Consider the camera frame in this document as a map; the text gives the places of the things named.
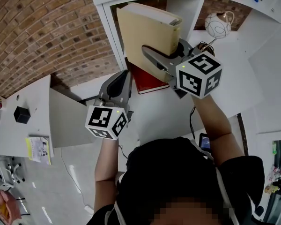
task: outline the paper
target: paper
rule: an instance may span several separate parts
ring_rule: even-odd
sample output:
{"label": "paper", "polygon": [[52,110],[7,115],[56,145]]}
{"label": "paper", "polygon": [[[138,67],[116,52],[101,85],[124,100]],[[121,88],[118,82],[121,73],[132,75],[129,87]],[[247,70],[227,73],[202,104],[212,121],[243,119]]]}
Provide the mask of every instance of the paper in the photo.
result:
{"label": "paper", "polygon": [[49,142],[47,138],[27,137],[26,144],[30,160],[51,165]]}

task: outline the yellow book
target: yellow book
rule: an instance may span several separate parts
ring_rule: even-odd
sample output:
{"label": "yellow book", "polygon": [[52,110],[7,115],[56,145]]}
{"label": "yellow book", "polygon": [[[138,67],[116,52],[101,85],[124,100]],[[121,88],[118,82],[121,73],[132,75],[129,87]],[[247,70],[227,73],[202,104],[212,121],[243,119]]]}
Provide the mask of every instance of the yellow book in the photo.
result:
{"label": "yellow book", "polygon": [[176,51],[182,18],[166,11],[130,3],[117,9],[119,27],[129,62],[157,79],[168,82],[170,76],[155,67],[142,53],[147,45],[171,55]]}

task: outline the red book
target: red book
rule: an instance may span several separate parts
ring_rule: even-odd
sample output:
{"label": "red book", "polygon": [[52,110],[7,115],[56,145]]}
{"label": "red book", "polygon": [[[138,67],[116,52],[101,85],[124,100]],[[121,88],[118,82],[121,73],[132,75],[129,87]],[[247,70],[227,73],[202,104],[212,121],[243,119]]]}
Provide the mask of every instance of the red book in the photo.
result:
{"label": "red book", "polygon": [[134,77],[137,92],[139,94],[153,92],[169,87],[167,83],[158,80],[138,66],[135,66],[132,63],[129,63],[129,65],[131,73]]}

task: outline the teapot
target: teapot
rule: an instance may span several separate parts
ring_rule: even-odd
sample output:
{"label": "teapot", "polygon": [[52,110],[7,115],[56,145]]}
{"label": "teapot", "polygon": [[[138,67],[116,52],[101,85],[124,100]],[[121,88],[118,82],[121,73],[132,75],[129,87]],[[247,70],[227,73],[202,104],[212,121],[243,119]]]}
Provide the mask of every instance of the teapot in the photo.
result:
{"label": "teapot", "polygon": [[210,36],[219,39],[225,38],[231,31],[231,25],[234,21],[234,13],[226,11],[223,13],[211,13],[205,19],[205,29]]}

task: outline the black cable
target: black cable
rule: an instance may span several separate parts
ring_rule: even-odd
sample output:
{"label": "black cable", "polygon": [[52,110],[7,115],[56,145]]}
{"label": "black cable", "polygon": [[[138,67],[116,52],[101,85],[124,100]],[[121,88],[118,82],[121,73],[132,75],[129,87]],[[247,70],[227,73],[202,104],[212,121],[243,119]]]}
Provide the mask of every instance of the black cable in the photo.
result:
{"label": "black cable", "polygon": [[184,56],[184,57],[181,59],[181,62],[180,62],[180,63],[183,63],[185,58],[190,59],[189,54],[186,55],[186,56]]}
{"label": "black cable", "polygon": [[192,108],[191,114],[190,114],[190,116],[189,116],[189,125],[191,126],[191,132],[192,132],[192,136],[193,136],[194,139],[195,139],[195,132],[194,132],[193,127],[192,127],[192,115],[193,115],[193,113],[195,112],[195,110],[196,110],[196,106],[194,106],[194,107]]}
{"label": "black cable", "polygon": [[122,153],[123,153],[123,156],[126,157],[126,159],[128,159],[128,157],[127,157],[127,156],[124,154],[124,152],[123,152],[123,146],[119,145],[118,147],[121,148]]}
{"label": "black cable", "polygon": [[73,180],[73,182],[74,182],[76,188],[77,188],[77,189],[80,191],[80,193],[81,193],[83,205],[84,205],[84,206],[87,206],[87,205],[85,204],[85,202],[84,202],[84,196],[83,196],[83,193],[82,193],[80,187],[78,187],[78,185],[76,184],[74,178],[72,177],[72,175],[70,174],[70,172],[69,172],[68,169],[67,169],[67,166],[66,166],[66,163],[65,163],[64,159],[62,158],[62,148],[60,148],[60,157],[61,157],[61,160],[62,160],[64,166],[65,166],[65,169],[66,169],[66,171],[67,171],[67,174],[69,174],[69,176],[70,176],[70,178]]}
{"label": "black cable", "polygon": [[[206,45],[208,45],[206,42],[201,41],[196,47],[201,50]],[[214,56],[214,48],[212,46],[209,46],[206,51],[208,51],[211,55]]]}

